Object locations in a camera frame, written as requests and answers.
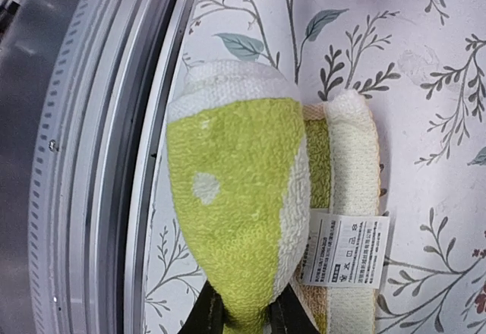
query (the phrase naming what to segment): clothing tag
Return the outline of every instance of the clothing tag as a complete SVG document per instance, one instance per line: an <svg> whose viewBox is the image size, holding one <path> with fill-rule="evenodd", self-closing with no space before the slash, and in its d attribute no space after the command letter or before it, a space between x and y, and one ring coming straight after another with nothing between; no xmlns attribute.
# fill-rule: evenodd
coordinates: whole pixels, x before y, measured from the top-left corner
<svg viewBox="0 0 486 334"><path fill-rule="evenodd" d="M311 209L300 280L305 285L379 288L390 218Z"/></svg>

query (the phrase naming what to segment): blue leaf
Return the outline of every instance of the blue leaf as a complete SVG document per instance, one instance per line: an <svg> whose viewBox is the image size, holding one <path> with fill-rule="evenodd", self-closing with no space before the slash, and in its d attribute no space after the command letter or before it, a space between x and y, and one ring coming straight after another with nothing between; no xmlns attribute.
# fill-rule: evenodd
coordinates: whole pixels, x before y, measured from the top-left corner
<svg viewBox="0 0 486 334"><path fill-rule="evenodd" d="M255 38L234 33L215 34L221 38L226 49L240 61L256 61L262 51L264 44Z"/></svg>
<svg viewBox="0 0 486 334"><path fill-rule="evenodd" d="M338 16L346 11L348 11L348 9L319 11L317 14L315 14L311 21L309 21L309 24L305 29L306 39L309 39L311 42L315 41L326 24L335 21Z"/></svg>
<svg viewBox="0 0 486 334"><path fill-rule="evenodd" d="M468 165L486 165L486 147Z"/></svg>

